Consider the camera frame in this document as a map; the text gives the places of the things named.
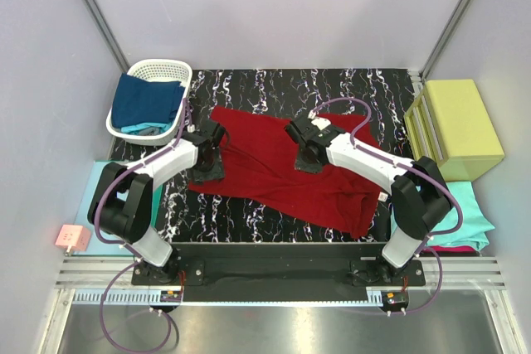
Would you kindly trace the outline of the red t-shirt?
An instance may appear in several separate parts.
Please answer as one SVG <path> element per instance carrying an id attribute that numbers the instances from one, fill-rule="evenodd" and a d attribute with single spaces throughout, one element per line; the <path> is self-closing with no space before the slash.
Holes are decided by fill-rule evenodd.
<path id="1" fill-rule="evenodd" d="M 225 177 L 193 192 L 247 198 L 288 216 L 348 233 L 368 233 L 380 187 L 354 172 L 327 165 L 318 174 L 295 169 L 298 147 L 286 119 L 216 107 L 211 118 L 226 128 L 230 142 L 222 151 Z"/>

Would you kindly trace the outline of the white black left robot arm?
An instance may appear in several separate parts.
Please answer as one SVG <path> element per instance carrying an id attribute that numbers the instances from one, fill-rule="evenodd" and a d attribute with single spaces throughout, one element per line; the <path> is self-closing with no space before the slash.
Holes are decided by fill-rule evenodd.
<path id="1" fill-rule="evenodd" d="M 153 193 L 181 172 L 188 172 L 195 184 L 222 180 L 220 144 L 228 137 L 224 127 L 209 119 L 144 160 L 106 164 L 87 214 L 98 238 L 110 243 L 101 234 L 115 236 L 140 260 L 140 272 L 149 272 L 161 284 L 172 283 L 179 273 L 179 254 L 151 225 Z"/>

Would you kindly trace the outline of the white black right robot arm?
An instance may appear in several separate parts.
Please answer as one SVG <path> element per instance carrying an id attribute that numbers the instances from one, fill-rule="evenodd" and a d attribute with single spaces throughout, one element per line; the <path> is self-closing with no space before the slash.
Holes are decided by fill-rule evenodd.
<path id="1" fill-rule="evenodd" d="M 389 194 L 397 227 L 376 267 L 382 282 L 398 283 L 407 273 L 407 263 L 419 254 L 431 231 L 454 207 L 435 161 L 385 153 L 325 118 L 298 117 L 285 126 L 285 131 L 298 146 L 304 169 L 319 172 L 326 165 L 341 167 Z"/>

